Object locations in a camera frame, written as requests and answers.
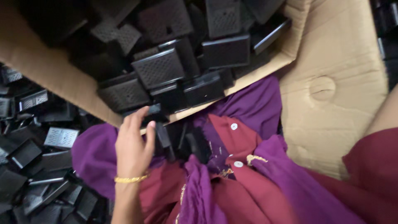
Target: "white button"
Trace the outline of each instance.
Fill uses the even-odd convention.
[[[238,125],[236,123],[231,124],[231,129],[236,130],[238,128]]]
[[[241,161],[234,162],[235,167],[243,167],[243,163]]]

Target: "black plastic part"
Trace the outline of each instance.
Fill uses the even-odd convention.
[[[141,11],[139,24],[153,43],[172,40],[193,32],[183,0],[164,0]]]
[[[392,89],[398,83],[398,58],[386,60],[385,63],[388,72],[389,90],[392,91]]]
[[[49,183],[59,183],[65,180],[66,175],[68,174],[67,170],[58,170],[58,171],[40,171],[36,175],[29,180],[29,185],[40,185],[40,184],[49,184]]]
[[[259,55],[254,53],[250,54],[250,64],[247,66],[233,68],[235,74],[235,79],[242,78],[243,76],[249,74],[250,72],[257,70],[267,64],[270,61],[269,54],[267,50],[263,51]]]
[[[184,91],[177,83],[153,89],[150,95],[155,103],[160,103],[170,113],[182,111],[188,107]]]
[[[149,95],[134,74],[129,74],[106,83],[98,90],[101,99],[115,112],[135,109],[150,103]]]
[[[210,69],[245,66],[250,63],[250,35],[203,42],[203,54]]]
[[[199,106],[225,97],[224,87],[217,71],[184,83],[184,93],[189,106]]]
[[[44,122],[63,122],[63,121],[73,121],[76,116],[76,106],[69,102],[60,102],[60,104],[55,105],[44,113],[37,116],[37,120],[40,123]]]
[[[10,161],[12,161],[20,169],[23,169],[41,153],[42,150],[33,140],[29,139],[22,143],[17,150],[10,155]]]
[[[126,117],[134,112],[135,111],[126,112],[123,114],[123,117]],[[149,107],[148,113],[146,114],[144,120],[141,123],[141,128],[146,128],[148,123],[151,121],[155,121],[162,124],[168,123],[170,121],[168,116],[169,114],[170,113],[166,111],[161,104],[152,105]]]
[[[112,79],[131,70],[119,43],[111,41],[100,52],[75,55],[71,63],[99,82]]]
[[[41,212],[35,214],[31,222],[34,223],[59,223],[62,206],[58,204],[49,204]]]
[[[392,30],[398,29],[398,2],[376,9],[373,15],[379,37],[384,37]]]
[[[62,193],[61,199],[68,204],[74,206],[82,191],[83,187],[80,185],[72,184]]]
[[[30,27],[50,47],[60,45],[88,23],[84,12],[69,0],[23,0],[20,8]]]
[[[206,10],[210,38],[241,31],[240,0],[206,0]]]
[[[249,31],[256,22],[256,18],[243,2],[240,3],[240,21],[242,24],[242,30],[245,32]]]
[[[185,78],[175,48],[131,63],[147,89]]]
[[[179,56],[181,65],[185,71],[185,79],[192,79],[200,75],[199,66],[193,54],[189,39],[177,39],[159,45],[161,51],[175,48]]]
[[[105,12],[119,25],[135,9],[140,0],[92,0],[91,2],[95,8]]]
[[[74,207],[73,206],[70,206],[70,205],[62,206],[61,217],[60,217],[61,222],[64,222],[68,218],[68,216],[71,215],[71,213],[73,211],[74,211]]]
[[[43,154],[41,162],[45,171],[72,168],[72,154],[70,150]]]
[[[8,140],[7,138],[0,136],[0,152],[1,155],[8,156],[17,149],[18,145]]]
[[[150,57],[152,55],[155,55],[157,53],[159,53],[159,49],[157,47],[152,47],[152,48],[149,48],[149,49],[147,49],[145,51],[141,51],[141,52],[135,53],[133,55],[133,59],[134,59],[134,61],[138,61],[138,60],[144,59],[146,57]]]
[[[1,67],[1,75],[2,83],[4,85],[8,85],[10,83],[23,79],[22,73],[5,65]]]
[[[84,191],[82,199],[76,207],[77,214],[79,214],[80,217],[87,221],[90,218],[91,213],[93,212],[94,207],[97,204],[97,201],[98,198],[94,194],[88,191]]]
[[[28,125],[26,127],[19,128],[6,135],[8,139],[18,144],[22,144],[24,141],[31,138],[37,145],[43,145],[46,136],[46,131],[43,128],[37,127],[35,125]]]
[[[103,18],[99,24],[91,29],[90,33],[104,43],[117,41],[124,55],[127,55],[138,39],[141,38],[141,33],[132,25],[124,24],[117,28],[116,21],[109,17]]]
[[[285,0],[243,0],[259,24],[265,24]]]
[[[221,69],[218,72],[224,89],[229,89],[235,85],[235,76],[232,69]]]
[[[398,32],[379,38],[378,47],[383,60],[398,58]]]
[[[169,132],[162,123],[156,123],[156,152],[155,155],[163,154],[167,161],[174,162],[176,154],[174,152]]]
[[[35,92],[23,97],[18,97],[18,111],[34,114],[35,112],[37,113],[43,110],[50,102],[54,100],[54,95],[47,90]]]
[[[281,14],[275,14],[264,25],[252,29],[250,34],[254,52],[257,55],[263,52],[291,26],[291,19]]]
[[[12,210],[17,224],[30,224],[28,217],[25,215],[22,206],[14,207]]]
[[[76,214],[72,213],[68,215],[62,224],[83,224],[83,222],[80,221]]]
[[[14,173],[5,167],[0,167],[0,202],[10,202],[26,180],[27,177]]]
[[[211,155],[211,149],[202,130],[200,128],[193,128],[190,133],[185,134],[185,138],[191,147],[192,153],[202,164],[207,164]]]
[[[205,15],[196,5],[189,4],[187,6],[187,10],[193,26],[193,33],[189,35],[189,40],[191,42],[193,51],[195,51],[208,35],[209,29],[207,27]]]

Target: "gold embroidery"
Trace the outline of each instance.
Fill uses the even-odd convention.
[[[252,166],[251,162],[252,162],[253,159],[259,159],[259,160],[262,160],[264,162],[268,162],[268,160],[266,160],[264,158],[261,158],[260,156],[256,156],[256,155],[248,155],[246,157],[246,159],[248,161],[248,166]]]
[[[223,177],[227,177],[231,173],[234,173],[233,170],[231,170],[231,168],[229,168],[227,171],[225,171],[225,169],[223,169],[222,172],[220,173],[220,175]]]
[[[181,197],[180,197],[180,199],[179,199],[179,204],[182,204],[182,199],[183,199],[183,197],[184,197],[184,192],[185,192],[185,187],[186,187],[187,185],[186,184],[184,184],[184,186],[181,188]],[[176,224],[178,224],[178,218],[179,218],[179,213],[178,213],[178,215],[177,215],[177,217],[176,217]]]

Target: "finger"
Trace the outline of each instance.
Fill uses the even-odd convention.
[[[144,119],[145,115],[148,113],[149,106],[145,106],[139,109],[137,112],[133,114],[130,121],[129,129],[132,131],[140,131],[142,120]]]
[[[151,121],[146,127],[146,145],[145,145],[145,153],[152,157],[153,152],[155,151],[155,138],[156,138],[156,130],[155,130],[155,122]]]
[[[128,130],[131,123],[131,114],[123,119],[123,124],[120,126],[120,131]]]

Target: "purple fabric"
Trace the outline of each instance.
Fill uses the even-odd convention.
[[[225,213],[213,200],[207,167],[191,155],[185,169],[188,177],[178,223],[227,224]]]
[[[209,171],[220,173],[227,170],[229,167],[225,165],[225,159],[229,154],[213,125],[208,122],[208,114],[237,118],[266,140],[278,131],[281,109],[279,82],[270,75],[194,114],[195,127],[202,128],[211,144],[212,156],[207,164]],[[235,176],[230,174],[228,178],[235,179]]]
[[[73,147],[72,166],[77,175],[102,196],[115,199],[116,150],[118,129],[110,124],[90,127],[77,137]],[[158,168],[164,157],[152,159],[150,167]]]
[[[297,216],[306,224],[364,224],[329,191],[313,179],[286,154],[282,136],[273,135],[255,149],[259,159],[251,161],[257,171],[275,182],[292,204]]]

